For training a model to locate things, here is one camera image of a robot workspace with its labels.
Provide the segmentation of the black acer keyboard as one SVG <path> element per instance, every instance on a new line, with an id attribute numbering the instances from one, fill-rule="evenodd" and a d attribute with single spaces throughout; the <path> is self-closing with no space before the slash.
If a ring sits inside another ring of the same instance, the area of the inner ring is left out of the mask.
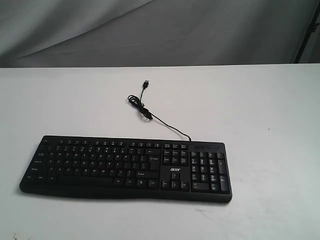
<path id="1" fill-rule="evenodd" d="M 46 135 L 19 188 L 85 199 L 232 199 L 225 145 L 183 140 Z"/>

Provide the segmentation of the grey backdrop cloth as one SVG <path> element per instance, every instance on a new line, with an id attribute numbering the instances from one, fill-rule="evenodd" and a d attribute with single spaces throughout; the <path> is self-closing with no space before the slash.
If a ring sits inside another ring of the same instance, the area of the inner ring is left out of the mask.
<path id="1" fill-rule="evenodd" d="M 293 63 L 317 0 L 3 0 L 3 68 Z"/>

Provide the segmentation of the black tripod stand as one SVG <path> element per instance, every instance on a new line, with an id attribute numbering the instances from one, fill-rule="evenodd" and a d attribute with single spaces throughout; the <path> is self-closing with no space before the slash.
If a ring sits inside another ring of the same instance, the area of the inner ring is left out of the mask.
<path id="1" fill-rule="evenodd" d="M 301 44 L 298 48 L 298 51 L 295 55 L 295 58 L 293 60 L 293 63 L 294 64 L 298 64 L 301 60 L 301 57 L 306 49 L 306 46 L 307 46 L 307 43 L 311 37 L 311 35 L 317 30 L 317 27 L 320 25 L 318 22 L 317 22 L 317 19 L 320 15 L 320 1 L 318 0 L 317 1 L 317 5 L 316 5 L 316 8 L 314 10 L 314 13 L 312 15 L 312 18 L 311 20 L 309 21 L 308 25 L 307 25 L 307 28 L 305 30 L 305 34 L 304 34 L 304 37 L 301 41 Z"/>

